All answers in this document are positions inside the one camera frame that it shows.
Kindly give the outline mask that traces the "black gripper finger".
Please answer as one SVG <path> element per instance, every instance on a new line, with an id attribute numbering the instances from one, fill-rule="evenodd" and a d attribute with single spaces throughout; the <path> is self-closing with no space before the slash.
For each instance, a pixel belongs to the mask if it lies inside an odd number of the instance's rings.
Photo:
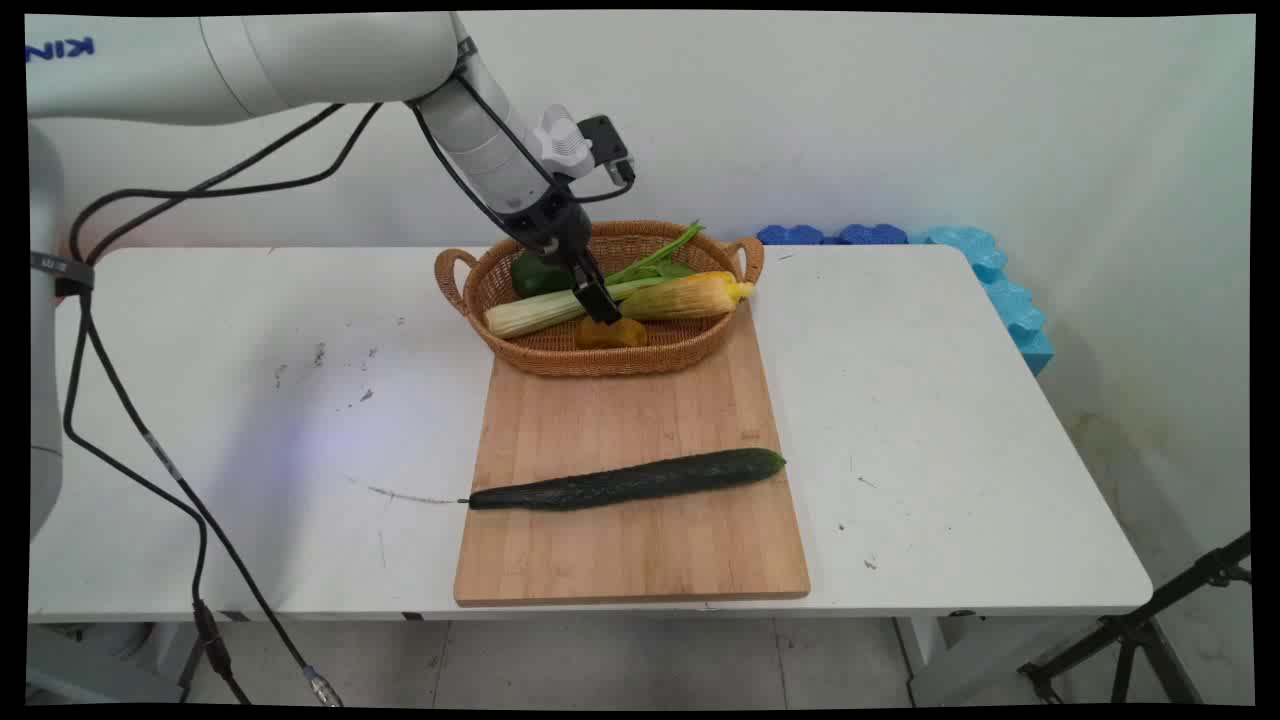
<path id="1" fill-rule="evenodd" d="M 573 296 L 598 324 L 613 324 L 613 297 L 607 283 L 595 277 L 576 277 L 572 287 Z"/>
<path id="2" fill-rule="evenodd" d="M 622 318 L 589 251 L 582 251 L 582 307 L 594 322 L 618 322 Z"/>

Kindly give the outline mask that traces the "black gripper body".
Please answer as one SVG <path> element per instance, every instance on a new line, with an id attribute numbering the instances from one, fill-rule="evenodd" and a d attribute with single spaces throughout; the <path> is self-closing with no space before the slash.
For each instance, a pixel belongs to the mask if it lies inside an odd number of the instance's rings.
<path id="1" fill-rule="evenodd" d="M 591 222 L 564 192 L 547 191 L 524 210 L 500 211 L 499 223 L 541 265 L 567 272 L 575 281 L 595 277 L 588 247 Z"/>

